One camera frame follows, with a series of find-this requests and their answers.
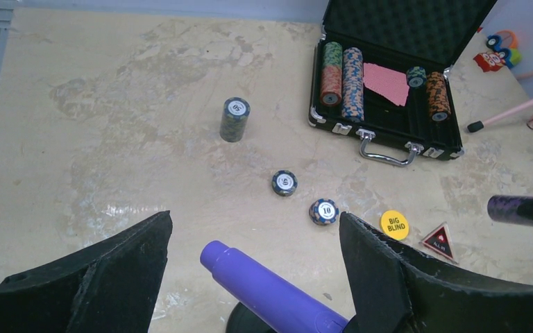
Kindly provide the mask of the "triangular all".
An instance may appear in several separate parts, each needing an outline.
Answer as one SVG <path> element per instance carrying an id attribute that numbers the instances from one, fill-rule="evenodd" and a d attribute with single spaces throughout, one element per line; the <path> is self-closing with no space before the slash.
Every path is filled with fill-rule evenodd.
<path id="1" fill-rule="evenodd" d="M 421 241 L 420 244 L 427 249 L 434 251 L 440 256 L 448 259 L 454 264 L 458 264 L 455 258 L 455 252 L 451 244 L 450 231 L 448 224 L 443 222 L 434 230 L 429 232 Z"/>

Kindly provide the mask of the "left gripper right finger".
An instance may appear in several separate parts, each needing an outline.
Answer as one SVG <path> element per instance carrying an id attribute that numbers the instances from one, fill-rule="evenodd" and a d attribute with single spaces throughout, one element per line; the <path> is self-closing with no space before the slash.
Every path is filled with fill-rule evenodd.
<path id="1" fill-rule="evenodd" d="M 533 332 L 533 285 L 443 262 L 344 212 L 349 332 Z"/>

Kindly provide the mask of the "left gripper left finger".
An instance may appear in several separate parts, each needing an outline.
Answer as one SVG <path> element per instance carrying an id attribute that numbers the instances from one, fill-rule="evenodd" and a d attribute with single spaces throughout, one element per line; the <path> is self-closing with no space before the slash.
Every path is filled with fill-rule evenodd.
<path id="1" fill-rule="evenodd" d="M 158 212 L 0 283 L 0 332 L 147 332 L 173 230 Z"/>

